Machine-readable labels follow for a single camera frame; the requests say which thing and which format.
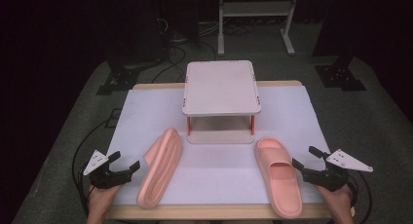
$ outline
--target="slipper strap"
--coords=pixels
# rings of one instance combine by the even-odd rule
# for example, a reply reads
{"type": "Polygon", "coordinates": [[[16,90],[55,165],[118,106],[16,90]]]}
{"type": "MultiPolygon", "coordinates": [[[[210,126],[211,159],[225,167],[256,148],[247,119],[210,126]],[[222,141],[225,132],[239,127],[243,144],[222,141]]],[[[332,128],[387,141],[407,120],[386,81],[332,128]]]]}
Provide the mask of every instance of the slipper strap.
{"type": "Polygon", "coordinates": [[[270,167],[274,163],[284,163],[291,165],[291,158],[285,149],[263,148],[259,151],[263,165],[270,167]]]}

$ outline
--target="dark background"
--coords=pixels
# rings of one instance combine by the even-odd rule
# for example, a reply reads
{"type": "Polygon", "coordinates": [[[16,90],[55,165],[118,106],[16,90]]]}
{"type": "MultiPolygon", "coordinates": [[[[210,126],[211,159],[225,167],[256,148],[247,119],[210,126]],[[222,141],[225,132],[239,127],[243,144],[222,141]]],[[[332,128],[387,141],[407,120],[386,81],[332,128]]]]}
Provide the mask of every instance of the dark background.
{"type": "MultiPolygon", "coordinates": [[[[412,4],[298,0],[294,21],[324,19],[314,56],[352,51],[412,122],[412,4]]],[[[94,69],[108,55],[163,56],[156,17],[196,41],[218,0],[0,0],[0,220],[13,220],[94,69]]]]}

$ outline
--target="slide sandal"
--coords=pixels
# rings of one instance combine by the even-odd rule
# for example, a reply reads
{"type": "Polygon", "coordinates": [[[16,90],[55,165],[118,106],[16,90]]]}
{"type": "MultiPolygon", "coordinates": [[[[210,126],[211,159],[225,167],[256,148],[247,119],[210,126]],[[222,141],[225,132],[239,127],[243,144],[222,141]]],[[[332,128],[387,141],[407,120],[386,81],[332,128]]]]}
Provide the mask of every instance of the slide sandal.
{"type": "Polygon", "coordinates": [[[151,208],[158,204],[168,187],[182,154],[182,140],[176,129],[170,128],[154,142],[143,158],[148,172],[140,185],[137,204],[151,208]]]}
{"type": "Polygon", "coordinates": [[[302,200],[295,168],[282,143],[264,137],[255,145],[255,157],[264,177],[271,207],[283,218],[301,214],[302,200]]]}

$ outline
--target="hand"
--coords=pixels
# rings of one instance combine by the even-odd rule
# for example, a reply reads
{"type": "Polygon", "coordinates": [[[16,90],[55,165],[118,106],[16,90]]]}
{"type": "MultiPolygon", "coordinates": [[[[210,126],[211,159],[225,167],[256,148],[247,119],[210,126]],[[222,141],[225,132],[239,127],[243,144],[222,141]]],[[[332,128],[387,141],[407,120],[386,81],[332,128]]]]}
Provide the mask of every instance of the hand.
{"type": "Polygon", "coordinates": [[[122,186],[123,185],[119,185],[109,189],[98,189],[91,186],[88,224],[103,223],[107,209],[112,205],[116,193],[122,186]]]}
{"type": "Polygon", "coordinates": [[[330,209],[333,220],[337,224],[354,224],[351,213],[352,190],[345,184],[342,188],[330,192],[327,189],[316,186],[317,190],[324,197],[330,209]]]}

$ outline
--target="person's left hand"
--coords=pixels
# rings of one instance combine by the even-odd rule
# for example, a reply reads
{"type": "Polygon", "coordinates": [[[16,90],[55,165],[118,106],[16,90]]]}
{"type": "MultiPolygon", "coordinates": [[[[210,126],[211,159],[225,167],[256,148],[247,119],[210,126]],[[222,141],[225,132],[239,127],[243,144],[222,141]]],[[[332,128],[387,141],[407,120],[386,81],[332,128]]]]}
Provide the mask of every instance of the person's left hand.
{"type": "Polygon", "coordinates": [[[98,189],[91,186],[89,194],[88,224],[103,223],[107,209],[112,205],[116,193],[123,185],[109,189],[98,189]]]}

